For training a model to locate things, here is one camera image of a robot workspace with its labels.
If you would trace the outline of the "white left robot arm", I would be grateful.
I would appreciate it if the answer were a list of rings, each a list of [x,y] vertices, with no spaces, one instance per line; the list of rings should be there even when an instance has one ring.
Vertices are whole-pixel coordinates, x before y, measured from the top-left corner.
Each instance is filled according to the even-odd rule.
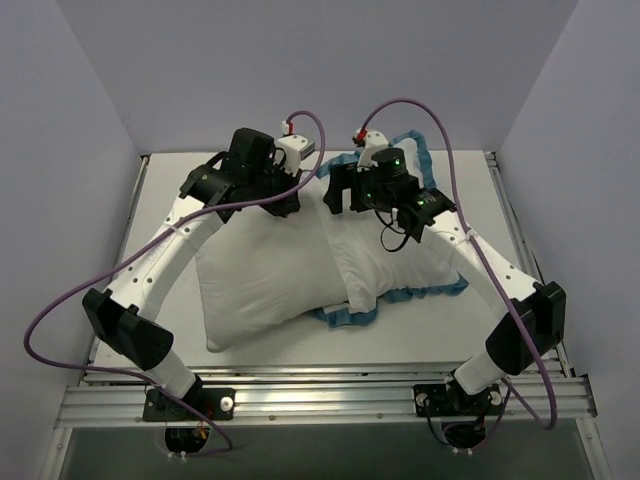
[[[274,197],[265,207],[272,215],[298,211],[296,196],[282,194],[299,183],[300,165],[314,150],[314,142],[301,135],[275,139],[238,129],[228,150],[188,174],[152,248],[104,290],[84,295],[96,336],[168,391],[165,405],[177,418],[194,417],[202,395],[195,374],[173,349],[173,334],[156,322],[166,296],[205,241],[229,221],[228,204]]]

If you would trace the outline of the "white pillow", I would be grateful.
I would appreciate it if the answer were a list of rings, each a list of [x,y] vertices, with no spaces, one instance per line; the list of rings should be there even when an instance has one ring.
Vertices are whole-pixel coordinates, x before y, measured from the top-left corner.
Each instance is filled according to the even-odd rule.
[[[320,218],[322,183],[298,193],[299,211],[235,213],[200,248],[196,270],[207,348],[218,353],[308,311],[347,301]]]

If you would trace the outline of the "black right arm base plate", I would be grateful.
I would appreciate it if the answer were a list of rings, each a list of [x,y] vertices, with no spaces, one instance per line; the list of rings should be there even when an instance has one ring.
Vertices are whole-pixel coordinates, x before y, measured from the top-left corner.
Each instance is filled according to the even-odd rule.
[[[497,415],[503,397],[497,384],[475,395],[466,394],[458,385],[444,383],[416,384],[412,387],[418,417],[481,417]]]

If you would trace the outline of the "blue white patterned pillowcase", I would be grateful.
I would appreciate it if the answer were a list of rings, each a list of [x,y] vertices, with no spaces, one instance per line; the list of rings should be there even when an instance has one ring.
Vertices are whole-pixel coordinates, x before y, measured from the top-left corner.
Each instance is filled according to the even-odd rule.
[[[457,296],[468,282],[424,244],[408,239],[384,247],[391,235],[371,210],[333,215],[323,202],[330,169],[356,166],[360,153],[343,153],[323,162],[303,190],[307,204],[304,267],[293,314],[308,314],[331,328],[365,327],[378,315],[378,303],[406,302],[427,295]]]

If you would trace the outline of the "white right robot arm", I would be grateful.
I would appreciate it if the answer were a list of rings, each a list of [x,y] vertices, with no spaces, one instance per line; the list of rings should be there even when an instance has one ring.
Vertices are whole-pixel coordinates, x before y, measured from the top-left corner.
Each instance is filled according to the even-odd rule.
[[[469,411],[481,391],[522,373],[562,341],[565,291],[519,270],[471,229],[460,206],[420,185],[402,149],[381,148],[330,166],[323,201],[334,214],[350,209],[389,215],[406,238],[445,260],[491,309],[497,324],[483,350],[456,368],[443,390],[453,411]]]

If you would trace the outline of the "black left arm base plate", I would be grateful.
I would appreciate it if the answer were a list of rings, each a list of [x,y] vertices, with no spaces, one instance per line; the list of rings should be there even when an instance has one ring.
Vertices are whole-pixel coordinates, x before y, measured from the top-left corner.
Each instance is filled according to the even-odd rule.
[[[232,420],[235,409],[236,390],[232,388],[202,388],[197,393],[192,408],[214,421]],[[145,422],[186,422],[199,417],[176,404],[157,389],[146,393],[142,420]]]

